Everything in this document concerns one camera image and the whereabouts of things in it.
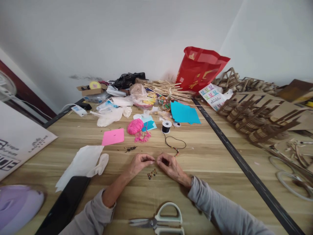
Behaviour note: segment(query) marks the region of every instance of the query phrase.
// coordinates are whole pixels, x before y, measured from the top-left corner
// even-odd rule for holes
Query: table surface
[[[134,136],[127,133],[127,126],[132,116],[142,113],[142,110],[135,106],[132,110],[130,118],[122,117],[120,121],[104,128],[97,127],[97,117],[93,115],[79,117],[76,113],[66,114],[48,128],[58,138],[1,182],[5,185],[26,184],[45,193],[42,208],[18,234],[36,232],[60,195],[61,192],[55,193],[55,185],[72,162],[76,152],[86,145],[101,145],[105,131],[124,128],[125,141],[104,147],[102,153],[109,154],[109,163],[101,176],[96,175],[91,179],[76,214],[99,190],[114,182],[136,153],[148,153],[155,157],[161,152],[172,155],[176,153],[174,149],[165,145],[164,135],[161,132],[162,121],[159,121],[157,115],[152,115],[157,129],[151,130],[152,137],[149,141],[143,144],[134,143]],[[312,231],[312,203],[297,198],[280,184],[275,177],[275,168],[267,160],[268,153],[249,144],[212,109],[206,108],[206,110],[253,170],[261,175],[260,178],[273,191],[279,202],[283,202],[283,206],[288,208],[285,209],[301,229],[306,233]],[[276,234],[287,234],[198,109],[197,113],[201,124],[183,123],[180,128],[171,127],[169,134],[187,144],[177,157],[183,170],[200,177],[213,189],[240,204]],[[175,147],[182,146],[172,138],[168,138],[168,143]],[[125,152],[125,148],[131,146],[137,148]],[[158,174],[149,180],[147,173],[154,168],[157,169]],[[147,167],[122,192],[117,200],[113,221],[105,228],[105,234],[154,234],[152,229],[130,227],[128,220],[152,217],[157,208],[166,201],[172,201],[180,208],[186,234],[219,234],[186,195],[187,191],[165,175],[157,165]]]

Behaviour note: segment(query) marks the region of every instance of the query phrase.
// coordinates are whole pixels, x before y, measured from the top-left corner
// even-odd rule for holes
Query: red bag
[[[213,81],[230,60],[215,51],[197,47],[186,47],[184,52],[176,78],[182,90],[200,91]]]

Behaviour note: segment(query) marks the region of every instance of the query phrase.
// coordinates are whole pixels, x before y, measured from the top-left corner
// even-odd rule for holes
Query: scissors
[[[274,163],[274,159],[278,159],[280,160],[281,162],[283,162],[284,164],[286,164],[287,166],[289,166],[292,170],[292,173],[289,173],[289,172],[286,172],[284,169],[278,167],[275,163]],[[274,156],[271,156],[269,158],[271,164],[278,170],[280,170],[279,172],[276,173],[276,177],[277,179],[281,182],[281,184],[283,186],[285,186],[291,193],[295,194],[296,196],[298,196],[299,198],[302,198],[306,201],[313,201],[313,188],[310,187],[305,181],[303,181],[299,176],[297,176],[297,173],[295,171],[295,169],[290,165],[290,164],[287,164],[286,162],[284,162],[283,160],[281,160],[280,158],[278,157],[274,157]],[[299,187],[303,187],[307,193],[308,193],[308,196],[309,197],[304,197],[302,196],[301,194],[297,193],[296,191],[294,191],[291,187],[288,186],[288,184],[286,184],[286,182],[282,179],[282,175],[285,175],[285,176],[288,176],[290,178],[293,179],[293,183],[296,184],[297,186]]]
[[[161,211],[167,206],[175,207],[178,212],[178,217],[161,216]],[[159,225],[159,223],[163,224],[163,223],[170,223],[170,222],[171,223],[177,222],[179,223],[179,225],[183,223],[182,213],[180,212],[180,209],[178,208],[178,206],[173,202],[167,202],[163,206],[161,206],[161,208],[159,209],[158,213],[156,214],[154,218],[133,219],[129,221],[129,225],[133,227],[153,228],[154,232],[157,235],[160,235],[160,233],[163,233],[163,232],[185,235],[183,227],[173,228],[173,227],[169,227],[166,225]]]

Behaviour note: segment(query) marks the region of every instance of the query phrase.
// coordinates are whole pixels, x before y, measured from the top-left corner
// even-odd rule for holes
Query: person
[[[113,219],[116,200],[125,186],[143,168],[154,162],[154,157],[149,154],[136,154],[115,182],[108,188],[102,189],[92,201],[89,201],[84,210],[76,215],[60,234],[103,234],[104,227]],[[196,176],[187,175],[174,156],[162,153],[157,157],[156,162],[169,177],[189,190],[188,198],[208,220],[212,220],[222,234],[274,234],[263,222],[211,189],[206,182]]]

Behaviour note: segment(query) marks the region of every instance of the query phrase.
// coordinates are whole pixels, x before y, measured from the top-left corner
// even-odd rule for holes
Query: purple object
[[[24,185],[0,187],[0,234],[14,234],[39,211],[44,200],[40,191]]]

